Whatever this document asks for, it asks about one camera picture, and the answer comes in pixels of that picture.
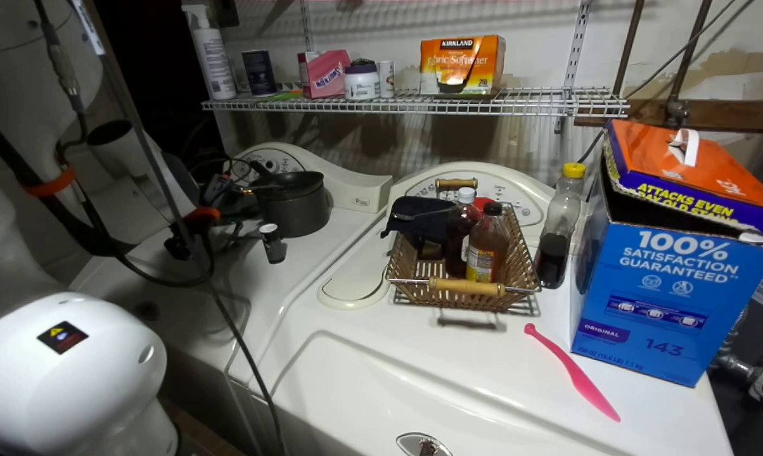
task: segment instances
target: wire basket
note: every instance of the wire basket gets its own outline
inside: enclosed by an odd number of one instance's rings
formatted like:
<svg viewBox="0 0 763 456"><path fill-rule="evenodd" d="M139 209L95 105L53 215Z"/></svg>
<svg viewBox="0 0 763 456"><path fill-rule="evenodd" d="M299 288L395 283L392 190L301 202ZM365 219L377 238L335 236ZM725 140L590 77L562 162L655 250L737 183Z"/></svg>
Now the wire basket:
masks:
<svg viewBox="0 0 763 456"><path fill-rule="evenodd" d="M405 236L395 236L386 271L389 281L395 283L395 304L534 317L534 293L541 292L534 264L514 210L505 209L503 219L505 231L512 238L509 253L503 264L503 283L457 281L446 273L443 260L418 259L418 250L405 241Z"/></svg>

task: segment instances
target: blue box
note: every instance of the blue box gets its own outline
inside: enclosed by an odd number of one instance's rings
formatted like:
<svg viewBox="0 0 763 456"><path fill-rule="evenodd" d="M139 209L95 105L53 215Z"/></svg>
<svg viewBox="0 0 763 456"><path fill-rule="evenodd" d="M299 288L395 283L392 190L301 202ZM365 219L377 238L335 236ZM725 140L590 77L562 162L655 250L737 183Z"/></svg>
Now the blue box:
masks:
<svg viewBox="0 0 763 456"><path fill-rule="evenodd" d="M763 249L722 222L612 184L605 153L584 226L572 353L692 387L763 279Z"/></svg>

